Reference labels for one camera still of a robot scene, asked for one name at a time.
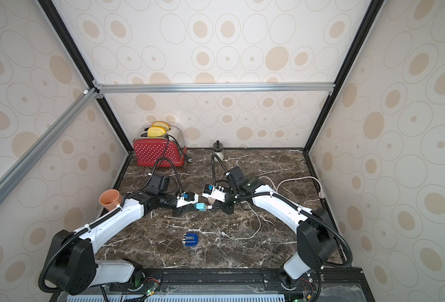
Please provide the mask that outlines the teal USB wall charger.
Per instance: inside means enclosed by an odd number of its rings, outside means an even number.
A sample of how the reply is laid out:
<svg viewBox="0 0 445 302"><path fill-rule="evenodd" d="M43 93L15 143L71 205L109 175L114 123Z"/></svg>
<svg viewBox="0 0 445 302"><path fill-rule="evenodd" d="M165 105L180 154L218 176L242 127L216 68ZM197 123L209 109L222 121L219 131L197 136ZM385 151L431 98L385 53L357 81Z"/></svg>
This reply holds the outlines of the teal USB wall charger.
<svg viewBox="0 0 445 302"><path fill-rule="evenodd" d="M199 211L206 211L207 205L205 203L196 203L195 208Z"/></svg>

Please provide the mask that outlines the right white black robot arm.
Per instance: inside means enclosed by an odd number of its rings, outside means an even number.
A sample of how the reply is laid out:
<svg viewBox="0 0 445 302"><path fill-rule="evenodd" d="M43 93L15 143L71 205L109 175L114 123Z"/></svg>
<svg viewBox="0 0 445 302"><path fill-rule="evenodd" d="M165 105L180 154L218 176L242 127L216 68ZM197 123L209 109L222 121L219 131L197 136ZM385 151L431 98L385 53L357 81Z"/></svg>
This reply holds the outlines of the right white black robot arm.
<svg viewBox="0 0 445 302"><path fill-rule="evenodd" d="M259 178L249 180L238 166L227 169L216 154L211 156L211 172L212 184L205 186L203 197L214 199L215 208L232 214L236 204L247 202L269 212L296 234L297 251L279 273L286 288L294 287L302 275L323 266L351 267L351 248L331 225L329 213L323 208L312 210L290 201Z"/></svg>

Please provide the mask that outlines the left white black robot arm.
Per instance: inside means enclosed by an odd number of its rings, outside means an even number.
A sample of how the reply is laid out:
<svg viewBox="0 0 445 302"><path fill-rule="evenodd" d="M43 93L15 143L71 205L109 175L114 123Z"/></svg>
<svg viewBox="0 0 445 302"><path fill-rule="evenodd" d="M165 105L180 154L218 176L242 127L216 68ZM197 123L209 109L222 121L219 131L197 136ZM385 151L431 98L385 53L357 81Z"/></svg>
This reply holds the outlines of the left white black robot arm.
<svg viewBox="0 0 445 302"><path fill-rule="evenodd" d="M193 208L199 201L198 195L183 189L178 173L175 179L177 189L169 192L170 178L152 172L141 189L124 195L107 214L72 232L57 233L38 277L39 289L44 293L77 295L90 287L111 283L126 283L135 290L141 288L145 275L137 263L96 260L95 255L120 231L154 209L182 211Z"/></svg>

